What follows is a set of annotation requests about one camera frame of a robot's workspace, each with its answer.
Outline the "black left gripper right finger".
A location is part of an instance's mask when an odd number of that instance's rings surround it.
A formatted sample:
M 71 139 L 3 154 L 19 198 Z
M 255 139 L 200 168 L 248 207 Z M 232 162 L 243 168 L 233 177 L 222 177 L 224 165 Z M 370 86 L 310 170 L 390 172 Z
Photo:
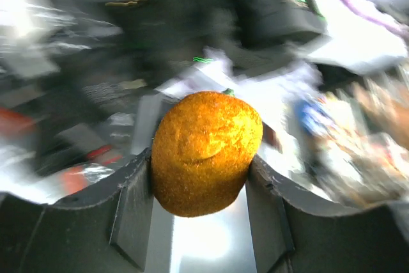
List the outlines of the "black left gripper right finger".
M 246 184 L 258 272 L 407 272 L 408 203 L 326 200 L 255 156 Z

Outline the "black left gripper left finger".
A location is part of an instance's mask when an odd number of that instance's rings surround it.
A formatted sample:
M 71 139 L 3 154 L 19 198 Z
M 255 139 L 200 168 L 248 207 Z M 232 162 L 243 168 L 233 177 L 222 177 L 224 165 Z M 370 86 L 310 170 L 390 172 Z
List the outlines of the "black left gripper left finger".
M 2 272 L 142 272 L 153 195 L 150 151 L 113 175 L 37 205 L 1 194 Z

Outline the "clear zip top bag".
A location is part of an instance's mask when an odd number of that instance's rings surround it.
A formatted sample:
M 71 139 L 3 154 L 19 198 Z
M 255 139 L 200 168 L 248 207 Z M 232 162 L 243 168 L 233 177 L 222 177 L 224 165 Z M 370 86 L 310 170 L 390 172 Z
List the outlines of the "clear zip top bag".
M 53 204 L 114 173 L 120 151 L 84 123 L 1 108 L 1 192 Z

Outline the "fake small orange tangerine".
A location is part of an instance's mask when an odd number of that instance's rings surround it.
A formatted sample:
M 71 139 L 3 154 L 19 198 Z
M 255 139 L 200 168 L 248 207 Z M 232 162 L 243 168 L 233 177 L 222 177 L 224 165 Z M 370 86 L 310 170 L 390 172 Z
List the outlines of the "fake small orange tangerine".
M 216 91 L 186 96 L 163 117 L 151 149 L 151 186 L 168 212 L 198 217 L 232 204 L 263 137 L 259 113 Z

